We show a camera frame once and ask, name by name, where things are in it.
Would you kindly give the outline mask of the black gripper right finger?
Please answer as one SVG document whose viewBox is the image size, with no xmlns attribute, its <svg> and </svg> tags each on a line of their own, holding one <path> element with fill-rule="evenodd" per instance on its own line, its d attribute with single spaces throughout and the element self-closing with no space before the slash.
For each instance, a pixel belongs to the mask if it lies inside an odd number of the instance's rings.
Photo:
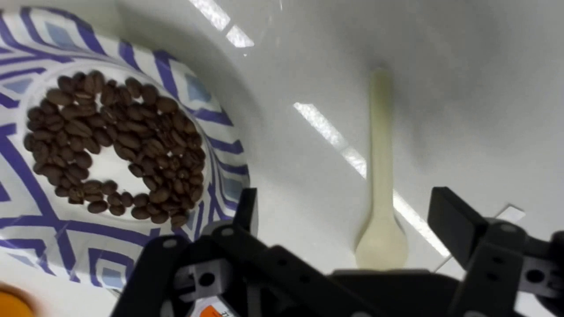
<svg viewBox="0 0 564 317">
<path fill-rule="evenodd" d="M 562 231 L 537 239 L 513 222 L 481 217 L 447 187 L 431 190 L 428 225 L 465 269 L 451 317 L 523 317 L 514 308 L 520 292 L 564 317 Z"/>
</svg>

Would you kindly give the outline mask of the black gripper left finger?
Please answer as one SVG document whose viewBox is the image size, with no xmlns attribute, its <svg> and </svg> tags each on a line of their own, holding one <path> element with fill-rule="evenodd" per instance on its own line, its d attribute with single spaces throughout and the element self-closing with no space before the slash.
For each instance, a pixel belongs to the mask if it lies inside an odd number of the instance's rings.
<svg viewBox="0 0 564 317">
<path fill-rule="evenodd" d="M 306 264 L 250 232 L 255 197 L 255 188 L 245 188 L 234 218 L 209 224 L 199 238 L 202 257 L 220 262 L 213 294 L 238 317 L 306 317 L 301 301 Z"/>
</svg>

